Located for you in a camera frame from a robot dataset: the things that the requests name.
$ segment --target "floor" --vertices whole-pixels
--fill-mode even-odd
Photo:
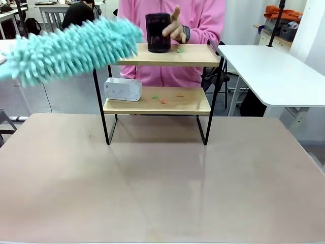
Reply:
[[[113,77],[119,77],[119,67],[112,67]],[[100,88],[108,78],[107,69],[97,71]],[[230,75],[228,87],[235,87],[237,76]],[[83,113],[99,114],[99,106],[96,97],[92,74],[73,77],[67,80],[52,81],[42,85],[23,89],[23,93],[29,103],[32,113]],[[104,102],[104,89],[101,89],[102,102]],[[227,108],[224,107],[225,94],[218,94],[214,110],[214,116],[227,116],[232,93],[227,93]],[[211,104],[212,94],[207,95]],[[18,87],[13,86],[11,80],[0,83],[0,107],[5,110],[8,116],[29,116],[28,108]],[[236,108],[235,116],[240,116],[239,109]],[[325,146],[306,145],[308,153],[315,155],[322,164],[325,164]]]

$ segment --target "black cup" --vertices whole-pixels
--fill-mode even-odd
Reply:
[[[169,14],[147,14],[147,40],[148,51],[156,53],[165,53],[171,49],[170,35],[164,37],[163,29],[171,23]]]

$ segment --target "white table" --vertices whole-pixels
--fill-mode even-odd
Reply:
[[[12,19],[12,22],[14,23],[16,34],[19,35],[18,26],[17,26],[16,19],[15,19],[15,13],[18,13],[17,9],[9,11],[7,13],[0,14],[0,32],[1,32],[1,35],[2,35],[3,39],[6,39],[6,37],[5,37],[4,30],[2,29],[1,23],[3,21],[8,20],[8,19]]]
[[[23,6],[23,7],[27,7],[27,6],[28,6],[28,3],[21,3],[21,6]],[[10,7],[11,7],[12,9],[17,9],[17,5],[16,5],[16,4],[11,4]]]
[[[219,50],[239,74],[229,116],[234,115],[244,82],[267,106],[264,117],[280,118],[285,108],[296,116],[291,132],[309,108],[325,107],[325,77],[290,54],[267,46],[219,46]]]
[[[95,2],[95,6],[99,6],[104,4],[103,2]],[[54,5],[35,5],[35,7],[38,7],[40,9],[42,21],[44,23],[45,31],[48,32],[46,25],[45,25],[45,20],[44,20],[44,15],[46,17],[47,23],[50,24],[51,31],[54,32],[53,25],[55,25],[56,28],[59,28],[57,21],[61,22],[61,17],[60,14],[64,15],[66,14],[66,11],[68,10],[70,5],[68,4],[54,4]]]

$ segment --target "teal microfiber duster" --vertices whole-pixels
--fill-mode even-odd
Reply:
[[[71,25],[63,32],[17,36],[17,45],[0,65],[0,80],[21,78],[23,87],[92,72],[121,58],[137,55],[143,40],[140,28],[126,19],[105,18]]]

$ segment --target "orange bag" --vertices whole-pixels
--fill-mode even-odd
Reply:
[[[280,13],[280,9],[277,6],[270,5],[267,6],[265,9],[264,17],[267,19],[277,19]],[[283,14],[281,16],[281,19],[286,19],[290,21],[295,21],[297,23],[300,23],[299,16],[302,16],[302,13],[296,12],[294,10],[285,9],[283,10]]]

